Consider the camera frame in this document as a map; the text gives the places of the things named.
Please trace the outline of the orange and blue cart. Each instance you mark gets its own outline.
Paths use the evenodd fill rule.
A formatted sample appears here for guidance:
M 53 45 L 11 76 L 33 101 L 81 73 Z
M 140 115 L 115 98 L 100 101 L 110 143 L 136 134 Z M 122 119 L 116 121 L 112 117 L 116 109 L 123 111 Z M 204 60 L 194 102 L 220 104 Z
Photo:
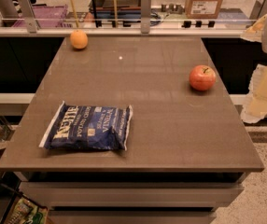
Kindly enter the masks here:
M 141 0 L 91 0 L 89 12 L 97 27 L 108 22 L 113 27 L 121 23 L 130 27 L 133 23 L 141 23 Z M 159 23 L 161 17 L 151 9 L 150 26 Z

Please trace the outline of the cardboard box with label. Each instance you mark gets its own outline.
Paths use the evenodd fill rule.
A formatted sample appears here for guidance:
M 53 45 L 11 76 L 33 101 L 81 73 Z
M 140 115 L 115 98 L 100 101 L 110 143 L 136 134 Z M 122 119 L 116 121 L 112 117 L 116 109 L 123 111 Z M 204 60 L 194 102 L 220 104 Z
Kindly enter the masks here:
M 223 0 L 186 0 L 185 13 L 189 19 L 216 19 Z

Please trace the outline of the red apple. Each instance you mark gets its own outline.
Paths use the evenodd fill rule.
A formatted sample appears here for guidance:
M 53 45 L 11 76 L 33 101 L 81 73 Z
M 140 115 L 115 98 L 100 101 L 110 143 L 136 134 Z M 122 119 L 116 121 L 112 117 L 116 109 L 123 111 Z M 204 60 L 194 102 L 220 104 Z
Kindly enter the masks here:
M 189 83 L 197 91 L 208 91 L 216 83 L 216 73 L 207 65 L 197 65 L 190 71 Z

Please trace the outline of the left metal railing post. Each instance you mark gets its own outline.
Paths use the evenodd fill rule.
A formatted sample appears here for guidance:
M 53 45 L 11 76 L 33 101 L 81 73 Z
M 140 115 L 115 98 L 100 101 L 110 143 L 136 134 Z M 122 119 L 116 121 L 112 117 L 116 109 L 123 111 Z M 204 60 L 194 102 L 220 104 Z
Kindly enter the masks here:
M 22 17 L 24 19 L 27 31 L 29 33 L 36 33 L 38 31 L 38 24 L 35 20 L 35 14 L 32 9 L 30 0 L 18 0 L 21 7 Z

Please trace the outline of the orange fruit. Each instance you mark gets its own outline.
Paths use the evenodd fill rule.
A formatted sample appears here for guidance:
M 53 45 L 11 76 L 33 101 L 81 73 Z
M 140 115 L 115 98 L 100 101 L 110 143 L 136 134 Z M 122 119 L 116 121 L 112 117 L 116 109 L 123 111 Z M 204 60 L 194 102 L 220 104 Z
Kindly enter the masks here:
M 70 35 L 71 45 L 75 49 L 85 49 L 88 45 L 88 37 L 81 30 L 75 30 Z

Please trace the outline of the purple plastic crate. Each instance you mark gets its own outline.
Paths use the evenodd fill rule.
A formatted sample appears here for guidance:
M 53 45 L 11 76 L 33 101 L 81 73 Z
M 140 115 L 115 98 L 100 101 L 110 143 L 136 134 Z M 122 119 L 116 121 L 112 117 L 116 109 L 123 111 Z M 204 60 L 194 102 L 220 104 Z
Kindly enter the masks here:
M 41 28 L 63 27 L 68 6 L 34 6 L 35 19 Z

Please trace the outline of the upper grey drawer front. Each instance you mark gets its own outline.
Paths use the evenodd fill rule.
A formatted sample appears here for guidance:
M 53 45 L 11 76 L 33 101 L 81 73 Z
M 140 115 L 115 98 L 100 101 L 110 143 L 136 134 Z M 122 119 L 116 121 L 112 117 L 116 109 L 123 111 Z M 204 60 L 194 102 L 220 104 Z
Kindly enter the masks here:
M 23 182 L 21 191 L 47 207 L 223 207 L 243 191 L 230 183 Z

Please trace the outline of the yellow pole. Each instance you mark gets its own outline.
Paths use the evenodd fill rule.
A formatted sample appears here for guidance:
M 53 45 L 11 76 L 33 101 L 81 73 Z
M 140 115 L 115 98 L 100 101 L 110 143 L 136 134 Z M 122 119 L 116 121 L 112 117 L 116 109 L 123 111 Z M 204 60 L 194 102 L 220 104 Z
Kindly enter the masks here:
M 74 0 L 70 0 L 70 4 L 71 4 L 72 11 L 73 11 L 76 27 L 79 28 L 79 22 L 78 22 L 78 17 L 77 17 L 77 12 L 76 12 Z

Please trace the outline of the snack box on floor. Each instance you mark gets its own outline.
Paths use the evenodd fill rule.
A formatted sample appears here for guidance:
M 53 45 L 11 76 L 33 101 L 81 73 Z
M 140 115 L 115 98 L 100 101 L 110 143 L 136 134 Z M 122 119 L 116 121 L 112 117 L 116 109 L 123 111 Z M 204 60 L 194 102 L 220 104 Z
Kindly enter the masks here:
M 54 224 L 49 209 L 25 198 L 16 198 L 1 224 Z

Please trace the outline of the middle metal railing post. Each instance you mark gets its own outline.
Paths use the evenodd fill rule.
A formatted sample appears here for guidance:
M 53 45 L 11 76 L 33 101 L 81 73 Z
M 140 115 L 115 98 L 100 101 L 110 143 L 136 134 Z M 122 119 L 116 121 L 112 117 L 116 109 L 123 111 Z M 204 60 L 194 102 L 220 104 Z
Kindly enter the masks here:
M 150 31 L 151 0 L 141 0 L 141 33 Z

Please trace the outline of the blue Kettle chip bag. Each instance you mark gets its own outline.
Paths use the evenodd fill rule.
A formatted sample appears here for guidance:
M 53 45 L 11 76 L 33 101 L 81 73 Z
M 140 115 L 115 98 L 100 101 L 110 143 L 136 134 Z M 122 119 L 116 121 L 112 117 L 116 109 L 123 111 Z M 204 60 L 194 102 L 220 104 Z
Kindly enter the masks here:
M 89 150 L 126 150 L 133 108 L 67 105 L 56 111 L 40 147 Z

